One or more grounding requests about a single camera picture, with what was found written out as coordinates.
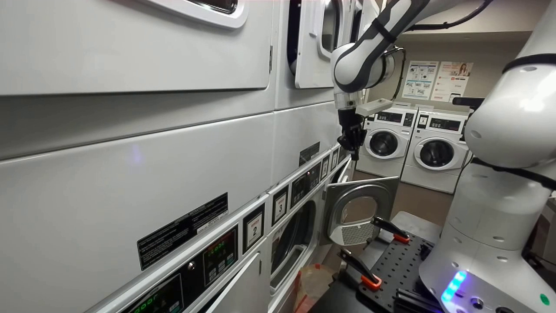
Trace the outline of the dryer door with window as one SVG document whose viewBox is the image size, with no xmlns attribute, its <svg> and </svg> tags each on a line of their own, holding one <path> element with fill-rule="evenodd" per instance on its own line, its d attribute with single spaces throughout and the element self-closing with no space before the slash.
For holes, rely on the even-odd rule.
<svg viewBox="0 0 556 313">
<path fill-rule="evenodd" d="M 341 0 L 301 0 L 295 85 L 332 88 L 331 56 L 344 37 L 346 6 Z"/>
</svg>

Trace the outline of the black clamp with orange tip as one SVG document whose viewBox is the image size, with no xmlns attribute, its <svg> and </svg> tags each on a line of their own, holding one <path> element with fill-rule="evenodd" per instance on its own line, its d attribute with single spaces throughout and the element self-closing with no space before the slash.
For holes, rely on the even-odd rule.
<svg viewBox="0 0 556 313">
<path fill-rule="evenodd" d="M 372 273 L 372 271 L 365 265 L 363 261 L 360 260 L 358 256 L 350 252 L 346 248 L 340 248 L 338 256 L 343 262 L 346 263 L 347 267 L 351 267 L 357 271 L 360 275 L 360 282 L 354 280 L 354 284 L 363 285 L 366 290 L 377 291 L 381 288 L 383 280 Z"/>
<path fill-rule="evenodd" d="M 374 226 L 377 226 L 379 229 L 393 234 L 393 239 L 397 242 L 403 244 L 408 244 L 410 242 L 410 236 L 403 230 L 395 226 L 393 223 L 391 223 L 389 220 L 384 220 L 380 216 L 374 216 L 373 218 L 371 218 L 371 223 Z"/>
</svg>

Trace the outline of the round washing machine door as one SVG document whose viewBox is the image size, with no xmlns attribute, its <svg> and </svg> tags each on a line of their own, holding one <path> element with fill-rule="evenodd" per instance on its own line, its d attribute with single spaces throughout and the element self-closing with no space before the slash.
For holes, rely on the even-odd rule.
<svg viewBox="0 0 556 313">
<path fill-rule="evenodd" d="M 417 143 L 414 158 L 425 169 L 452 169 L 457 162 L 456 146 L 447 139 L 429 137 Z"/>
<path fill-rule="evenodd" d="M 368 133 L 364 147 L 367 153 L 374 158 L 393 159 L 402 155 L 404 141 L 395 132 L 378 129 Z"/>
</svg>

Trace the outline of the white front-load washing machine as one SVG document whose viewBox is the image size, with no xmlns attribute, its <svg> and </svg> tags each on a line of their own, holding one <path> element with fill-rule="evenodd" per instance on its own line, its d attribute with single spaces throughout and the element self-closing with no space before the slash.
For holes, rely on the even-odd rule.
<svg viewBox="0 0 556 313">
<path fill-rule="evenodd" d="M 360 159 L 356 164 L 356 169 L 360 172 L 381 177 L 401 176 L 417 113 L 419 113 L 417 107 L 395 104 L 390 109 L 369 116 L 364 122 L 367 135 L 378 129 L 395 132 L 404 141 L 403 152 L 399 158 L 378 159 L 370 156 L 363 145 L 360 149 Z"/>
<path fill-rule="evenodd" d="M 467 119 L 467 113 L 463 112 L 420 110 L 412 132 L 401 181 L 430 190 L 453 194 L 469 156 L 469 148 L 463 139 Z M 429 137 L 441 137 L 451 141 L 456 146 L 457 162 L 455 167 L 435 171 L 425 169 L 416 162 L 414 158 L 415 146 L 419 141 Z"/>
</svg>

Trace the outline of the blue and white wall poster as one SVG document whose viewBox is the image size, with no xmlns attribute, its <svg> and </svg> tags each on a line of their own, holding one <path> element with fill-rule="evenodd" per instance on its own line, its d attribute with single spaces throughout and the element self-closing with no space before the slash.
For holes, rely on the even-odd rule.
<svg viewBox="0 0 556 313">
<path fill-rule="evenodd" d="M 401 97 L 413 100 L 429 100 L 440 62 L 411 60 L 408 65 Z"/>
</svg>

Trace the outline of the red and white wall poster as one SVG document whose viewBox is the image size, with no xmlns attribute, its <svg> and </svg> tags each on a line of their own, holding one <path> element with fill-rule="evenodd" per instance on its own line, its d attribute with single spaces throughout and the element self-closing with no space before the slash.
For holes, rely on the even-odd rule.
<svg viewBox="0 0 556 313">
<path fill-rule="evenodd" d="M 431 101 L 452 103 L 464 95 L 473 62 L 441 61 L 431 93 Z"/>
</svg>

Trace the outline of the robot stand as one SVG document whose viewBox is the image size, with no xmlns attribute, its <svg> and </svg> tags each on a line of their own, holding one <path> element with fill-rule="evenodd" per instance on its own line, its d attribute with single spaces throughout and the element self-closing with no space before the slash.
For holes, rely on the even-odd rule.
<svg viewBox="0 0 556 313">
<path fill-rule="evenodd" d="M 403 244 L 383 232 L 360 254 L 360 260 L 382 279 L 380 288 L 369 290 L 349 266 L 308 313 L 443 313 L 418 273 L 441 227 L 407 212 L 399 212 L 392 222 L 410 235 L 410 242 Z"/>
</svg>

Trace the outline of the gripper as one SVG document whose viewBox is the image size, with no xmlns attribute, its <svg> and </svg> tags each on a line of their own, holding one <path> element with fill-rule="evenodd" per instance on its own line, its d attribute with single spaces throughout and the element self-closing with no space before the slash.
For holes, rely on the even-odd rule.
<svg viewBox="0 0 556 313">
<path fill-rule="evenodd" d="M 356 113 L 355 108 L 338 110 L 338 117 L 341 135 L 337 138 L 337 142 L 349 153 L 351 160 L 358 161 L 360 148 L 367 137 L 367 130 L 363 130 L 364 117 Z"/>
</svg>

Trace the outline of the dryer door with grey inside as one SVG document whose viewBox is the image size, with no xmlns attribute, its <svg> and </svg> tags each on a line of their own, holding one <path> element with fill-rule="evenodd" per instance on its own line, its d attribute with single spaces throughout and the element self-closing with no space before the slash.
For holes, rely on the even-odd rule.
<svg viewBox="0 0 556 313">
<path fill-rule="evenodd" d="M 376 238 L 382 229 L 374 226 L 371 218 L 380 216 L 391 222 L 398 185 L 397 176 L 330 184 L 326 188 L 325 237 L 342 247 Z M 354 204 L 369 204 L 370 208 L 364 210 L 367 213 L 364 218 L 346 221 L 345 212 Z"/>
</svg>

